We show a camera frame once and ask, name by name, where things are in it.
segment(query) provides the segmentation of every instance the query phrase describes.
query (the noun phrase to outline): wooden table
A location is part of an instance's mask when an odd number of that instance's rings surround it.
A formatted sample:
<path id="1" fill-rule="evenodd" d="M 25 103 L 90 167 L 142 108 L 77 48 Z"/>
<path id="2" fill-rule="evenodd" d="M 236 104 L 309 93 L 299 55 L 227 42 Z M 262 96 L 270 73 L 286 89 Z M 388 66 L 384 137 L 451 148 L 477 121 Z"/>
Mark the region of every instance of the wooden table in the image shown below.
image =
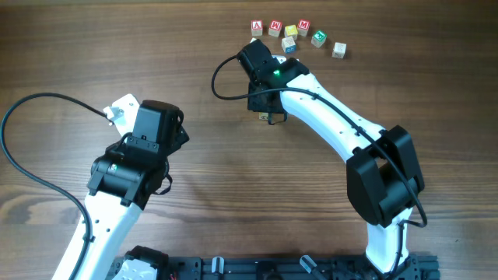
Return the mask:
<path id="1" fill-rule="evenodd" d="M 300 38 L 293 56 L 358 114 L 414 139 L 429 225 L 409 228 L 409 249 L 436 254 L 444 279 L 496 278 L 497 12 L 493 3 L 432 1 L 4 7 L 0 114 L 39 92 L 97 108 L 133 93 L 183 110 L 191 140 L 170 157 L 173 190 L 150 199 L 120 254 L 138 244 L 175 256 L 361 254 L 365 222 L 338 155 L 295 117 L 269 126 L 245 100 L 210 90 L 215 67 L 251 39 L 251 19 L 309 19 L 328 42 L 317 49 Z M 282 54 L 281 39 L 261 39 Z M 347 43 L 343 60 L 331 58 L 336 41 Z M 237 63 L 217 88 L 246 93 Z M 46 98 L 13 114 L 6 139 L 28 170 L 82 200 L 92 162 L 119 135 Z M 70 201 L 0 156 L 0 278 L 50 278 L 78 218 Z"/>

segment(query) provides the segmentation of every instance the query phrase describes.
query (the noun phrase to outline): white bracket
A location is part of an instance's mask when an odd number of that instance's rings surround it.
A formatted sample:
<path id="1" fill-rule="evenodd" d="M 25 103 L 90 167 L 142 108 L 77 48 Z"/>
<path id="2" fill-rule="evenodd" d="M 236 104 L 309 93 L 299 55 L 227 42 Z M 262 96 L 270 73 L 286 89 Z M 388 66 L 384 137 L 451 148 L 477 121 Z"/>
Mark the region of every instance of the white bracket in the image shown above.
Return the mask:
<path id="1" fill-rule="evenodd" d="M 133 132 L 139 107 L 139 101 L 129 93 L 114 101 L 111 106 L 105 107 L 103 112 L 107 114 L 109 121 L 114 122 L 119 134 L 123 136 L 125 133 Z"/>

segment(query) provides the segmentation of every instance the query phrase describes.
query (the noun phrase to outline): wooden block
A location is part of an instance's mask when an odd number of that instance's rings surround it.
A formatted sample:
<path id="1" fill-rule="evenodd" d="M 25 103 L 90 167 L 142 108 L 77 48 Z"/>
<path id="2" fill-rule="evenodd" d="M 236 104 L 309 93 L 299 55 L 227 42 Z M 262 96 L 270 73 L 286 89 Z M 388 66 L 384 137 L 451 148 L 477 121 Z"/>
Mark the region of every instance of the wooden block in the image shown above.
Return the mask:
<path id="1" fill-rule="evenodd" d="M 251 32 L 252 36 L 263 35 L 263 21 L 260 19 L 255 19 L 251 21 Z"/>
<path id="2" fill-rule="evenodd" d="M 286 54 L 296 50 L 296 42 L 292 37 L 285 37 L 282 39 L 282 49 Z"/>
<path id="3" fill-rule="evenodd" d="M 313 35 L 313 38 L 311 38 L 311 43 L 315 47 L 321 47 L 321 45 L 323 45 L 325 43 L 326 39 L 327 39 L 327 34 L 325 34 L 323 31 L 319 30 Z"/>
<path id="4" fill-rule="evenodd" d="M 286 29 L 284 30 L 284 35 L 286 37 L 292 37 L 294 40 L 297 39 L 297 27 L 295 24 L 291 26 L 286 26 Z"/>
<path id="5" fill-rule="evenodd" d="M 345 54 L 345 44 L 343 43 L 335 43 L 334 51 L 332 52 L 333 58 L 344 58 Z"/>
<path id="6" fill-rule="evenodd" d="M 270 23 L 270 27 L 268 28 L 268 35 L 278 37 L 280 36 L 280 30 L 282 30 L 282 23 L 272 20 L 272 23 Z"/>
<path id="7" fill-rule="evenodd" d="M 308 35 L 308 30 L 310 29 L 310 21 L 305 19 L 300 19 L 297 25 L 297 33 L 301 36 Z"/>

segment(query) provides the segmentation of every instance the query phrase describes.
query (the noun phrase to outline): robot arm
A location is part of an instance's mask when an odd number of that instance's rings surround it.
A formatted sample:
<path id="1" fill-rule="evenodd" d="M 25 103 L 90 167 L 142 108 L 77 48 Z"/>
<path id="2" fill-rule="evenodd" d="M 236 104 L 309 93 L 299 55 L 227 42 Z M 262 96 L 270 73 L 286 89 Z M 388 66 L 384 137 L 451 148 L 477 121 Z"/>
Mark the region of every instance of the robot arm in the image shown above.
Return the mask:
<path id="1" fill-rule="evenodd" d="M 188 141 L 177 107 L 145 100 L 141 105 L 128 94 L 104 109 L 122 139 L 109 146 L 92 165 L 85 206 L 93 236 L 75 279 L 103 279 L 121 243 L 139 219 L 151 194 L 167 178 L 167 157 Z M 83 218 L 52 279 L 68 279 L 78 260 L 85 236 Z M 142 276 L 154 276 L 145 270 Z"/>
<path id="2" fill-rule="evenodd" d="M 312 127 L 346 163 L 348 198 L 367 222 L 366 256 L 381 273 L 392 271 L 397 253 L 399 264 L 408 256 L 406 231 L 398 224 L 408 220 L 415 202 L 392 166 L 400 167 L 415 194 L 424 188 L 415 148 L 407 131 L 397 126 L 390 131 L 373 124 L 334 98 L 309 70 L 294 58 L 273 57 L 268 48 L 255 40 L 236 56 L 249 76 L 248 110 L 271 114 L 293 114 Z M 269 89 L 280 93 L 254 94 Z M 313 96 L 292 89 L 305 89 L 337 107 L 360 126 L 393 159 L 377 166 L 381 157 L 360 133 L 336 110 Z"/>

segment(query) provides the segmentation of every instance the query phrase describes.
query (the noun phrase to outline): black mounting base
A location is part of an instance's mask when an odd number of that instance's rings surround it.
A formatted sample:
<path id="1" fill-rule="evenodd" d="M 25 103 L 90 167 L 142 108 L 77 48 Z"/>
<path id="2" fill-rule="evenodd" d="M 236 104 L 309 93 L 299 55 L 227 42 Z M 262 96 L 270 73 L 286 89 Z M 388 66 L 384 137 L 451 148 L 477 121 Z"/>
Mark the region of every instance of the black mounting base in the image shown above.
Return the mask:
<path id="1" fill-rule="evenodd" d="M 106 280 L 112 279 L 125 258 L 117 258 Z M 364 255 L 314 259 L 317 270 L 327 280 L 382 280 Z M 200 257 L 169 257 L 168 265 L 160 269 L 157 280 L 314 280 L 300 265 L 300 259 L 252 258 L 225 259 L 223 273 L 212 273 L 212 259 Z M 398 267 L 397 280 L 438 280 L 436 256 L 410 254 Z"/>

